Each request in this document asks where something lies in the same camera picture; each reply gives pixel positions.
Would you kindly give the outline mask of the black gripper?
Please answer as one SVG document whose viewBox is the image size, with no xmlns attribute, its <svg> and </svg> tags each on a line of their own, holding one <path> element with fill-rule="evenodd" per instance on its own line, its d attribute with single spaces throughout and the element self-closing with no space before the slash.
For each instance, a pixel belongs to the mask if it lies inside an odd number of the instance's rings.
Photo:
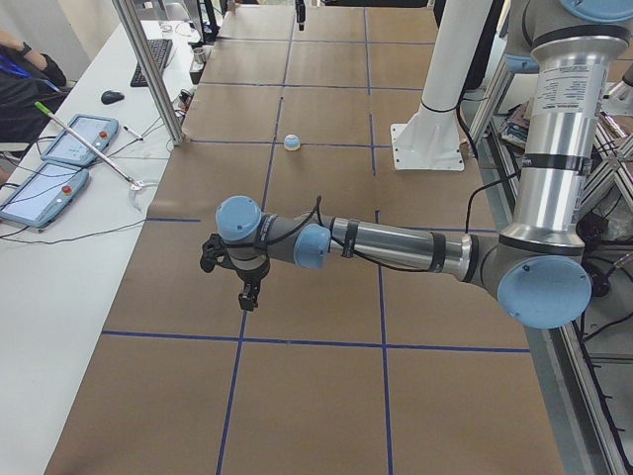
<svg viewBox="0 0 633 475">
<path fill-rule="evenodd" d="M 238 304 L 243 311 L 254 311 L 258 307 L 259 288 L 269 271 L 268 258 L 256 261 L 253 268 L 235 270 L 237 276 L 244 282 L 242 291 L 238 294 Z"/>
</svg>

